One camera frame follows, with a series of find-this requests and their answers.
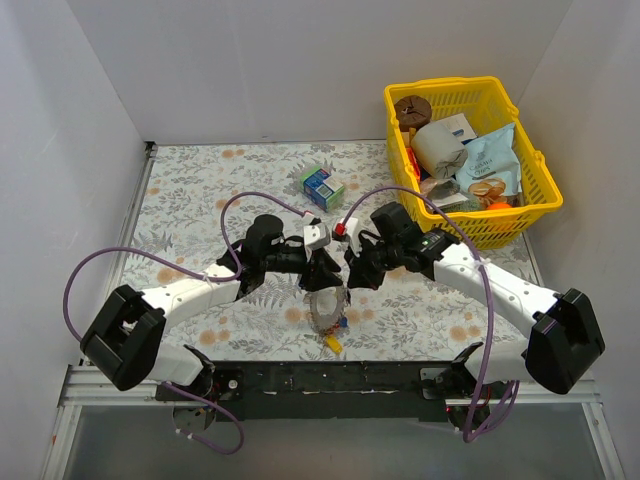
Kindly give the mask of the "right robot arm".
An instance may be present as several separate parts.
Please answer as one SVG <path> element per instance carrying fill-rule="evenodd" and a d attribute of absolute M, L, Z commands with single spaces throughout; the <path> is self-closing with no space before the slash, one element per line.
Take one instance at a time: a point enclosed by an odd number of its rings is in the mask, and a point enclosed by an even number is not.
<path fill-rule="evenodd" d="M 335 228 L 349 242 L 349 288 L 376 290 L 387 272 L 403 267 L 492 305 L 524 337 L 506 344 L 486 339 L 465 348 L 434 377 L 433 387 L 471 398 L 488 384 L 520 380 L 566 394 L 604 352 L 591 301 L 581 291 L 558 293 L 475 259 L 450 233 L 423 231 L 397 202 L 378 208 L 371 219 L 374 232 L 354 217 Z"/>

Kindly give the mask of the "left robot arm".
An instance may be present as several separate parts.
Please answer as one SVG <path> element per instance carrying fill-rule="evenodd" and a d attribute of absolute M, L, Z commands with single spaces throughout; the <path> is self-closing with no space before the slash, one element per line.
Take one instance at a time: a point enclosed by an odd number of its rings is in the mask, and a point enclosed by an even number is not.
<path fill-rule="evenodd" d="M 306 292 L 342 284 L 326 250 L 331 235 L 325 224 L 307 215 L 301 235 L 284 237 L 283 229 L 280 218 L 260 215 L 203 272 L 142 291 L 116 288 L 81 338 L 81 351 L 120 391 L 153 380 L 177 385 L 190 399 L 205 398 L 214 387 L 214 363 L 192 346 L 164 342 L 169 329 L 246 297 L 269 273 L 297 276 Z"/>

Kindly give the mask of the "yellow key tag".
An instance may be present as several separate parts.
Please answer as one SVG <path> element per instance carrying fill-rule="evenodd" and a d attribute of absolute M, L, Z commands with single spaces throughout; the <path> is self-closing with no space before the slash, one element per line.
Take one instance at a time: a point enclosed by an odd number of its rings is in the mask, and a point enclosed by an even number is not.
<path fill-rule="evenodd" d="M 339 355 L 342 353 L 343 347 L 336 337 L 334 336 L 326 337 L 325 343 L 334 354 Z"/>

